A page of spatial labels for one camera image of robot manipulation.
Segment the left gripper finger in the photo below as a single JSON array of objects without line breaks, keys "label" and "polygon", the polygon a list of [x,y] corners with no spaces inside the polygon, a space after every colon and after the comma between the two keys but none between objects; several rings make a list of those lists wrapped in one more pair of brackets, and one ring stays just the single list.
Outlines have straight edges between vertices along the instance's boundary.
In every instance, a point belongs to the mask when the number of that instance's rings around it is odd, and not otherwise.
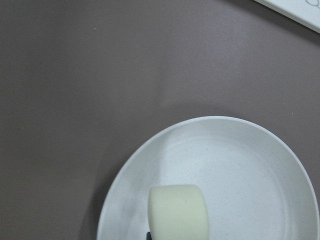
[{"label": "left gripper finger", "polygon": [[152,236],[150,232],[146,233],[146,240],[152,240]]}]

